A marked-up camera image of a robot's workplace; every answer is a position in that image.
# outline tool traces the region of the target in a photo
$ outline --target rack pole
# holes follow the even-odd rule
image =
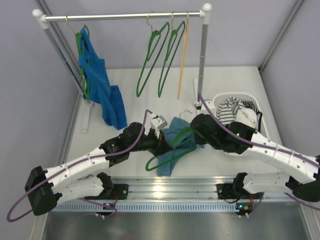
[[[88,21],[88,20],[120,20],[120,19],[161,19],[161,18],[204,18],[202,10],[192,12],[153,12],[153,13],[133,13],[133,14],[108,14],[108,15],[79,15],[67,16],[68,21]],[[43,22],[65,22],[66,16],[47,16],[44,15]]]
[[[199,94],[202,95],[202,88],[204,84],[205,73],[205,60],[206,60],[206,48],[208,38],[208,26],[210,21],[210,13],[212,6],[210,3],[206,3],[202,6],[202,11],[205,17],[202,19],[202,35],[201,35],[201,50],[200,50],[200,63],[199,63],[199,76],[198,76],[198,88],[197,88],[197,102],[200,102]]]
[[[71,73],[72,78],[75,80],[75,86],[77,88],[77,90],[80,92],[81,95],[84,94],[84,91],[80,85],[80,81],[78,80],[75,72],[72,70],[70,64],[68,63],[67,59],[65,58],[64,53],[62,52],[62,50],[59,47],[59,44],[57,43],[54,35],[52,34],[50,28],[49,28],[49,24],[48,22],[43,22],[41,20],[41,18],[44,16],[42,11],[39,9],[35,9],[32,12],[32,15],[37,19],[38,23],[40,24],[41,28],[44,30],[46,36],[48,37],[48,39],[50,40],[54,50],[56,51],[56,53],[58,54],[59,58],[61,59],[64,67],[66,68],[66,70]]]

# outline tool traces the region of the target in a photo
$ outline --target clothes hanger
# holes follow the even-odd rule
[[[146,86],[146,83],[147,83],[147,81],[148,81],[148,79],[149,79],[149,77],[150,77],[150,74],[151,74],[152,70],[154,69],[154,67],[155,67],[155,65],[156,65],[156,62],[157,62],[157,60],[158,60],[158,58],[159,58],[159,56],[160,56],[160,53],[161,53],[161,51],[162,51],[162,49],[163,49],[163,47],[164,47],[164,45],[165,45],[165,42],[166,42],[167,37],[168,37],[168,34],[169,34],[169,30],[170,30],[170,24],[169,24],[169,22],[166,22],[160,30],[155,30],[155,31],[153,31],[152,25],[149,24],[149,22],[148,22],[149,16],[150,16],[151,13],[153,13],[153,11],[149,12],[149,14],[148,14],[148,16],[147,16],[147,18],[146,18],[146,23],[151,27],[151,37],[150,37],[150,39],[149,39],[147,54],[146,54],[146,57],[145,57],[145,60],[144,60],[144,63],[143,63],[143,67],[142,67],[142,69],[141,69],[140,77],[139,77],[138,83],[137,83],[137,85],[136,85],[136,96],[137,96],[137,97],[140,97],[142,91],[144,90],[144,88],[145,88],[145,86]],[[157,54],[156,57],[155,57],[155,60],[154,60],[152,66],[151,66],[151,68],[150,68],[150,70],[149,70],[148,75],[146,76],[146,79],[144,80],[144,82],[143,82],[143,84],[142,84],[141,89],[139,90],[140,81],[141,81],[141,78],[142,78],[142,76],[143,76],[143,74],[144,74],[144,71],[145,71],[147,62],[150,61],[152,55],[154,54],[154,51],[155,51],[155,49],[156,49],[156,47],[157,47],[157,45],[158,45],[158,43],[159,43],[159,41],[160,41],[161,33],[162,33],[166,28],[167,28],[167,32],[166,32],[166,34],[165,34],[165,38],[164,38],[164,40],[163,40],[163,42],[162,42],[161,48],[160,48],[158,54]],[[153,43],[153,41],[155,40],[156,37],[158,37],[158,38],[157,38],[157,40],[156,40],[156,42],[155,42],[154,47],[152,48],[152,43]]]
[[[176,144],[181,137],[183,137],[186,133],[191,133],[191,132],[194,132],[193,128],[192,128],[192,127],[186,127],[185,129],[183,129],[182,131],[180,131],[180,132],[177,134],[177,136],[175,137],[175,139],[173,140],[173,142],[170,144],[170,146],[171,146],[173,149],[176,149],[177,147],[179,147],[179,146],[181,146],[181,145],[184,145],[184,144],[192,141],[192,140],[194,139],[194,137],[187,138],[187,139],[183,140],[182,142]],[[174,160],[176,160],[176,159],[178,159],[178,158],[183,157],[184,155],[187,155],[188,153],[193,152],[193,151],[196,150],[196,149],[197,149],[197,147],[193,147],[193,148],[187,149],[186,151],[180,153],[179,155],[174,156],[174,157],[170,158],[169,160],[164,161],[164,162],[162,162],[162,163],[160,163],[160,164],[158,164],[158,165],[153,166],[153,167],[150,168],[149,165],[153,162],[153,160],[155,160],[155,159],[158,157],[158,156],[153,156],[153,157],[150,158],[150,159],[148,160],[148,162],[146,163],[146,165],[145,165],[145,170],[146,170],[147,172],[150,172],[150,171],[152,171],[152,170],[155,170],[155,169],[157,169],[157,168],[159,168],[159,167],[162,167],[162,166],[164,166],[164,165],[166,165],[166,164],[168,164],[168,163],[170,163],[170,162],[172,162],[172,161],[174,161]]]
[[[180,77],[179,77],[177,99],[179,99],[179,97],[180,97],[182,75],[183,75],[184,66],[185,66],[185,56],[186,56],[186,49],[187,49],[188,33],[189,33],[189,13],[188,13],[188,11],[186,11],[186,30],[184,33],[183,52],[182,52],[182,60],[181,60],[181,67],[180,67]]]
[[[78,48],[79,55],[84,56],[85,55],[85,41],[83,39],[83,35],[80,32],[76,33],[75,29],[72,26],[69,25],[69,23],[68,23],[68,15],[65,16],[65,22],[66,22],[67,26],[73,31],[73,33],[75,35],[75,41],[76,41],[76,46]],[[84,28],[87,30],[88,35],[90,35],[88,27],[86,25],[84,25]],[[81,38],[82,38],[82,47],[80,46],[80,39]],[[90,96],[90,82],[89,82],[88,79],[85,78],[84,68],[82,66],[80,67],[80,70],[81,70],[80,79],[81,79],[81,86],[82,86],[82,89],[83,89],[83,94],[84,94],[86,99],[89,99],[89,96]]]
[[[165,58],[164,58],[164,62],[163,62],[162,70],[161,70],[161,75],[160,75],[160,80],[159,80],[159,84],[158,84],[158,97],[159,98],[161,97],[162,90],[164,88],[164,85],[165,85],[169,70],[171,68],[171,64],[172,64],[172,62],[173,62],[173,60],[175,58],[175,55],[176,55],[176,52],[178,50],[180,41],[181,41],[182,36],[183,36],[183,34],[185,32],[185,29],[186,29],[186,22],[185,21],[182,21],[177,29],[174,29],[173,22],[174,22],[174,12],[172,12],[172,14],[171,14],[171,35],[170,35],[170,39],[169,39],[169,42],[168,42],[168,47],[166,49],[166,55],[165,55]],[[166,62],[169,60],[170,53],[171,53],[171,51],[172,51],[172,49],[174,47],[174,44],[175,44],[175,42],[177,40],[178,32],[181,29],[181,27],[183,27],[183,29],[182,29],[182,32],[180,34],[180,38],[179,38],[178,43],[177,43],[177,45],[176,45],[176,47],[174,49],[171,61],[169,63],[168,68],[166,69],[166,72],[165,72],[165,75],[164,75],[164,79],[162,81],[162,76],[163,76],[163,73],[164,73]]]
[[[83,28],[87,31],[88,36],[90,37],[88,26],[84,25]],[[76,47],[78,49],[78,54],[84,57],[85,56],[85,38],[82,35],[82,33],[77,32],[75,34],[75,41],[76,41]],[[90,98],[90,81],[87,77],[85,77],[85,71],[83,66],[80,66],[80,70],[81,70],[81,85],[83,88],[83,94],[85,96],[85,99],[89,99]]]

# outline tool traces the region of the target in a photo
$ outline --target white table surface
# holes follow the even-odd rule
[[[136,97],[136,86],[140,69],[111,69],[108,77],[112,85],[118,85],[124,101],[127,123],[142,123],[145,109],[150,109],[162,115],[168,122],[173,117],[179,117],[184,110],[193,114],[183,113],[181,118],[188,122],[195,117],[193,107],[194,88],[193,78],[198,77],[198,67],[187,67],[183,71],[180,99],[177,99],[180,68],[172,68],[168,74],[161,98],[158,98],[158,81],[161,69],[155,68],[139,98]],[[281,143],[276,123],[266,96],[261,77],[256,66],[236,67],[206,67],[202,95],[211,99],[224,92],[245,92],[253,95],[263,113],[263,118],[269,137],[272,141]],[[88,133],[81,133],[84,117],[84,101],[78,112],[78,117],[69,149],[68,161],[81,157],[106,140],[118,136],[121,131],[108,126],[102,119],[102,109],[95,104],[91,111]],[[150,128],[150,118],[147,119],[146,134]],[[113,177],[157,177],[157,170],[147,172],[145,165],[152,157],[147,151],[130,153],[128,160],[115,165],[103,172]],[[181,158],[172,171],[173,177],[219,177],[235,176],[237,173],[274,173],[279,172],[257,159],[231,156],[209,145],[205,149],[197,149]]]

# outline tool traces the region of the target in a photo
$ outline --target striped clothing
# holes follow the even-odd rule
[[[239,109],[249,108],[257,114],[256,129],[261,129],[262,113],[252,101],[241,101],[236,97],[230,97],[226,101],[220,103],[216,111],[216,118],[223,124],[228,125],[236,120],[236,115]]]

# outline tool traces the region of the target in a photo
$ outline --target metal rod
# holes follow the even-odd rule
[[[34,0],[34,1],[37,3],[37,5],[39,6],[39,9],[42,11],[42,13],[44,13],[45,15],[52,15],[52,12],[49,9],[45,0]],[[80,67],[78,65],[78,57],[76,57],[73,54],[65,36],[63,35],[63,33],[61,32],[61,29],[58,26],[58,23],[51,22],[50,26],[51,26],[52,34],[54,36],[56,36],[56,40],[59,43],[61,50],[64,52],[65,58],[70,60],[69,61],[70,66],[72,67],[74,72],[77,74],[77,76],[80,76],[81,71],[80,71]]]
[[[87,20],[118,20],[118,19],[146,19],[148,16],[150,19],[159,18],[189,18],[198,17],[204,18],[205,15],[202,11],[194,12],[163,12],[163,13],[136,13],[136,14],[109,14],[109,15],[82,15],[82,16],[67,16],[68,21],[87,21]],[[65,22],[66,16],[44,16],[46,22]]]
[[[50,28],[48,27],[47,29],[44,29],[44,32],[45,32],[45,34],[47,35],[48,39],[50,40],[53,48],[55,49],[56,53],[58,54],[59,58],[61,59],[63,65],[64,65],[65,68],[66,68],[66,70],[67,70],[69,73],[71,73],[72,78],[73,78],[73,79],[75,80],[75,82],[76,82],[76,85],[75,85],[76,88],[78,89],[79,92],[81,92],[81,93],[83,94],[84,91],[83,91],[83,89],[82,89],[82,87],[81,87],[81,85],[80,85],[80,82],[79,82],[78,78],[76,77],[74,71],[73,71],[72,68],[70,67],[67,59],[65,58],[64,53],[61,51],[61,49],[60,49],[60,47],[59,47],[59,45],[58,45],[55,37],[54,37],[53,34],[51,33]]]
[[[199,64],[199,76],[198,76],[198,97],[199,94],[202,95],[202,88],[204,84],[204,73],[205,73],[205,60],[206,60],[206,48],[207,48],[207,38],[208,38],[208,24],[202,25],[202,36],[201,36],[201,50],[200,50],[200,64]]]
[[[277,35],[274,43],[272,44],[272,46],[271,46],[270,50],[268,51],[265,59],[263,60],[262,65],[259,67],[260,73],[262,73],[262,72],[265,70],[265,68],[266,68],[269,60],[270,60],[271,57],[273,56],[276,48],[278,47],[279,43],[281,42],[283,36],[285,35],[288,27],[291,25],[293,19],[294,19],[295,16],[297,15],[298,11],[301,9],[301,6],[302,6],[302,4],[304,3],[304,1],[305,1],[305,0],[297,0],[296,3],[294,4],[294,6],[293,6],[293,8],[292,8],[292,10],[291,10],[291,12],[290,12],[290,14],[289,14],[289,16],[287,17],[284,25],[282,26],[279,34]]]

